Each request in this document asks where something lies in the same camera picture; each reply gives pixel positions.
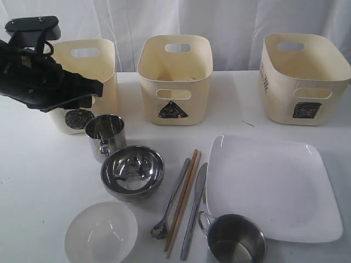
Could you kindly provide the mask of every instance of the white backdrop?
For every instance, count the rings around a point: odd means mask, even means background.
[[[1,0],[0,27],[12,18],[55,15],[60,41],[115,42],[118,71],[135,71],[144,42],[155,35],[210,40],[214,70],[255,70],[263,38],[313,33],[334,42],[351,62],[351,0]],[[9,37],[0,31],[0,38]]]

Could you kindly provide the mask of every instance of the butter knife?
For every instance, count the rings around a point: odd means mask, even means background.
[[[189,255],[191,239],[193,238],[193,234],[194,234],[196,214],[200,206],[203,188],[205,187],[206,173],[207,173],[207,163],[201,166],[199,174],[197,175],[197,178],[196,178],[194,202],[193,202],[193,207],[191,209],[188,227],[186,228],[186,233],[185,233],[184,242],[182,246],[182,253],[180,255],[181,260],[186,260]]]

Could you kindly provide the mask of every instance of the chopsticks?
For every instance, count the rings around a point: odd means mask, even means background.
[[[182,193],[180,194],[177,209],[173,217],[172,226],[167,236],[165,251],[167,251],[168,259],[171,256],[172,249],[176,241],[175,239],[179,231],[180,223],[184,216],[184,212],[185,212],[186,205],[188,203],[191,188],[192,188],[194,179],[196,177],[197,169],[199,167],[200,158],[201,158],[201,152],[198,150],[195,150],[190,162],[188,173],[184,181]]]

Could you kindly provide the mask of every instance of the stainless steel bowl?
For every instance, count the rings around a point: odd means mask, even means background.
[[[136,201],[156,191],[164,173],[165,163],[154,149],[127,146],[105,160],[101,180],[111,195],[124,201]]]

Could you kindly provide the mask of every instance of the white ceramic bowl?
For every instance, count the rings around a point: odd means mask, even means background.
[[[119,263],[131,252],[137,235],[135,216],[124,203],[98,203],[70,224],[66,255],[72,263]]]

